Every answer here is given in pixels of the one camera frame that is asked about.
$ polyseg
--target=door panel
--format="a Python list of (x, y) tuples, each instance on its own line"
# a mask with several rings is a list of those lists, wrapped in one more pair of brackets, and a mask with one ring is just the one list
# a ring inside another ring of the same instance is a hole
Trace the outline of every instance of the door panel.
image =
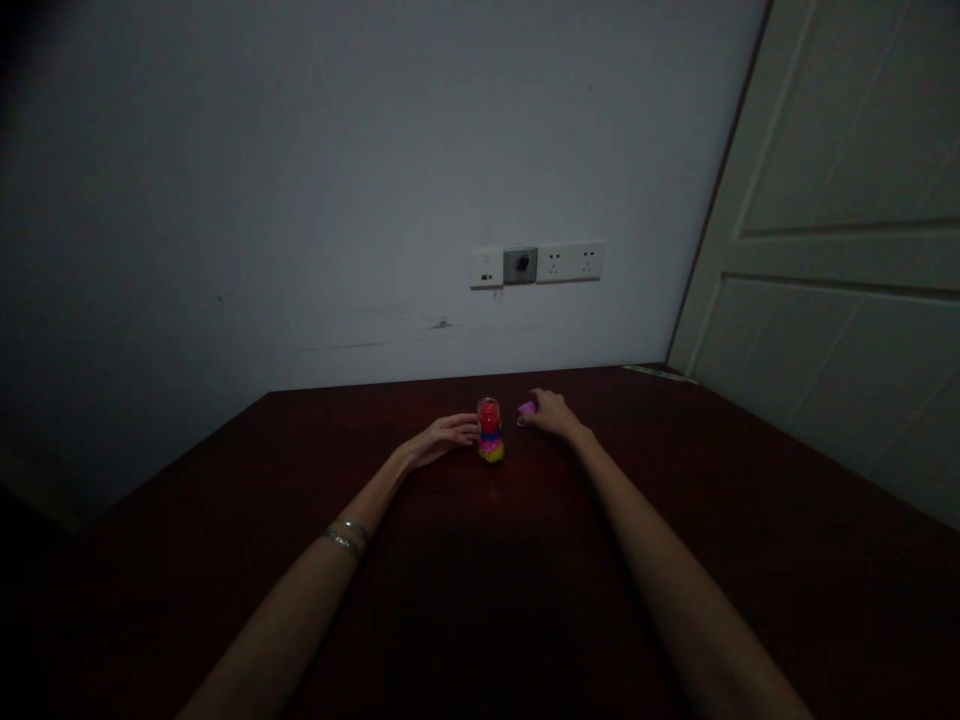
[(771, 9), (669, 362), (960, 527), (960, 3)]

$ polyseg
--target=forearm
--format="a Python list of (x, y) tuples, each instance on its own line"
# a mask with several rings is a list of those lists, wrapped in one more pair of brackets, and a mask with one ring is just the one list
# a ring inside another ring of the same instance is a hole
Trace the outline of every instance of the forearm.
[[(395, 453), (341, 513), (371, 536), (408, 471)], [(363, 548), (356, 531), (336, 531)], [(277, 717), (313, 658), (359, 565), (321, 535), (287, 570), (178, 716)]]
[(723, 592), (589, 430), (569, 440), (696, 710), (707, 718), (810, 713)]

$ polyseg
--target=small pink object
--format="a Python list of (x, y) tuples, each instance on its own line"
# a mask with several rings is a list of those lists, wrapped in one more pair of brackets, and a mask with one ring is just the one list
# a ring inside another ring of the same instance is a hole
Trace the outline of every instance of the small pink object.
[(520, 413), (520, 417), (517, 418), (517, 425), (523, 427), (526, 423), (523, 421), (525, 417), (530, 415), (537, 414), (537, 406), (533, 404), (533, 401), (525, 402), (523, 405), (517, 408), (517, 412)]

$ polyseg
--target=bangle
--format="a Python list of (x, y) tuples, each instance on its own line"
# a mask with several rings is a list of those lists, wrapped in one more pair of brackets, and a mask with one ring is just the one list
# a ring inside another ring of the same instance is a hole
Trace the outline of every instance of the bangle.
[(353, 530), (357, 535), (359, 535), (360, 539), (363, 540), (364, 543), (366, 543), (367, 545), (370, 544), (370, 533), (364, 530), (363, 526), (360, 523), (354, 520), (347, 520), (346, 518), (337, 518), (334, 522), (338, 522), (346, 525), (348, 528)]
[(324, 537), (328, 537), (331, 540), (333, 540), (340, 547), (344, 548), (345, 550), (349, 550), (351, 553), (353, 553), (353, 556), (357, 559), (357, 562), (363, 559), (363, 553), (360, 552), (360, 548), (358, 548), (352, 542), (347, 540), (343, 535), (338, 533), (336, 530), (331, 530), (327, 528), (327, 531), (323, 535)]

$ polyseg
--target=tabletop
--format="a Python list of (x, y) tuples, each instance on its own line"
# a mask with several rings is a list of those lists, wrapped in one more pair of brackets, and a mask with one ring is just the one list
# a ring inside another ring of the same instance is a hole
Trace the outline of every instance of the tabletop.
[(504, 408), (506, 458), (407, 480), (287, 711), (689, 717), (576, 458), (513, 422), (562, 392), (820, 718), (960, 703), (960, 535), (709, 390), (619, 367), (270, 393), (12, 598), (21, 689), (171, 717), (399, 443)]

